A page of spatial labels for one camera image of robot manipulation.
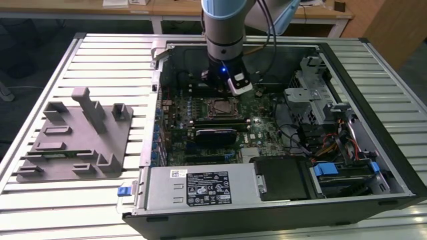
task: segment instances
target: power supply label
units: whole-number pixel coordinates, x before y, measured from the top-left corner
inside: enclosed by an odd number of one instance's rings
[[[187,174],[187,205],[189,207],[232,203],[227,171]]]

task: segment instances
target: desk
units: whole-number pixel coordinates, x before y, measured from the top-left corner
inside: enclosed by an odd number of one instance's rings
[[[201,6],[197,0],[151,0],[148,5],[103,9],[103,0],[1,0],[0,18],[149,20],[155,34],[161,34],[161,21],[199,21]],[[314,6],[298,9],[292,24],[334,25],[328,37],[338,38],[354,14]]]

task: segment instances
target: slotted aluminum table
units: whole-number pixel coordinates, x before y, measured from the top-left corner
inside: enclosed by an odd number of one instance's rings
[[[144,141],[144,109],[149,101],[152,53],[167,40],[201,41],[195,35],[79,34],[72,40],[52,78],[0,163],[0,238],[3,240],[104,239],[141,240],[123,222],[117,187],[139,177]],[[248,37],[262,42],[263,37]],[[327,42],[360,92],[375,110],[422,180],[427,181],[427,107],[399,78],[370,43],[359,39],[279,38],[280,42]],[[103,180],[19,183],[16,170],[44,124],[41,110],[48,101],[71,99],[73,87],[89,87],[91,98],[107,106],[124,103],[133,108],[121,176]],[[132,197],[123,199],[131,206]],[[426,202],[403,210],[383,212],[358,224],[302,228],[221,236],[221,239],[426,239]]]

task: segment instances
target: table leg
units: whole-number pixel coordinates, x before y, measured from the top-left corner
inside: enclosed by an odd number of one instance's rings
[[[339,38],[347,26],[348,19],[338,19],[336,23],[328,33],[328,38]]]
[[[152,24],[152,32],[153,34],[163,34],[163,29],[161,29],[161,16],[152,16],[151,17],[151,24]]]

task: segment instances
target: red wire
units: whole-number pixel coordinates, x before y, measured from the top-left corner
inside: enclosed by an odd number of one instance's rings
[[[359,152],[358,143],[356,143],[356,141],[352,140],[351,138],[348,138],[348,140],[352,142],[352,145],[354,145],[355,159],[359,160],[359,155],[358,155],[358,152]]]
[[[330,134],[327,134],[327,135],[324,136],[324,138],[323,138],[323,146],[322,146],[322,148],[324,148],[324,147],[326,147],[326,144],[327,144],[327,138],[328,138],[330,136],[332,136],[332,135],[336,135],[336,133],[330,133]]]

